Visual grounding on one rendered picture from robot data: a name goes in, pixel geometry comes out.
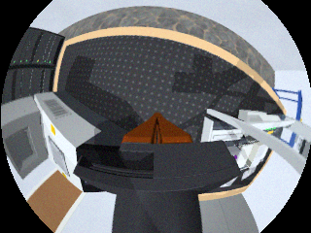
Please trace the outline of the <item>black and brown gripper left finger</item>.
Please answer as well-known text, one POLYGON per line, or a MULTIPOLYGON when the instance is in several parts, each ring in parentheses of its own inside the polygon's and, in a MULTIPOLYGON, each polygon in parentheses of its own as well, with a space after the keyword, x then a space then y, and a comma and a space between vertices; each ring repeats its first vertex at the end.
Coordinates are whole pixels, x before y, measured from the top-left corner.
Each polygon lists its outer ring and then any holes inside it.
POLYGON ((123 142, 151 143, 155 141, 157 135, 157 113, 154 113, 150 119, 143 122, 136 128, 126 133, 122 138, 123 142))

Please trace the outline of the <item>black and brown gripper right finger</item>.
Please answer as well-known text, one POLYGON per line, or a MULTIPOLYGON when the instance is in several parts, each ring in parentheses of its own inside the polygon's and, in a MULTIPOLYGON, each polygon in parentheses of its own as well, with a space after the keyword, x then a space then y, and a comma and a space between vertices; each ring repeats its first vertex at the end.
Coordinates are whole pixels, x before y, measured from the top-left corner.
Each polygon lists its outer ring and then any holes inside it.
POLYGON ((159 144, 193 143, 189 133, 157 113, 157 140, 159 144))

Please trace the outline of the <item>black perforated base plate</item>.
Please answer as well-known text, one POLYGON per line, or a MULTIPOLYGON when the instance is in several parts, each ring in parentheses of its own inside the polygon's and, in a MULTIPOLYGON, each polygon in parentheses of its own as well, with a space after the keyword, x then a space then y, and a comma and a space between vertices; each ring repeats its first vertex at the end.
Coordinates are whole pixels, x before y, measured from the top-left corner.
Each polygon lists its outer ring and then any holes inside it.
POLYGON ((155 112, 201 142, 212 109, 238 118, 239 110, 283 111, 252 77, 225 59, 182 42, 114 35, 66 46, 56 91, 131 131, 155 112))

